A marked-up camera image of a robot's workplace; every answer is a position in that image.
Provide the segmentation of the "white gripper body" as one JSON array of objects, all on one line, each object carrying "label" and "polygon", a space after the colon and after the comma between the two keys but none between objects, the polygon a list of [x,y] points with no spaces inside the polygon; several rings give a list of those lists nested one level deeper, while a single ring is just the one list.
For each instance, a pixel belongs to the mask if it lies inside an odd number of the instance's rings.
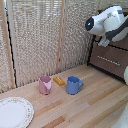
[{"label": "white gripper body", "polygon": [[110,41],[106,38],[106,36],[103,36],[101,38],[100,42],[98,43],[98,45],[106,47],[109,43],[110,43]]}]

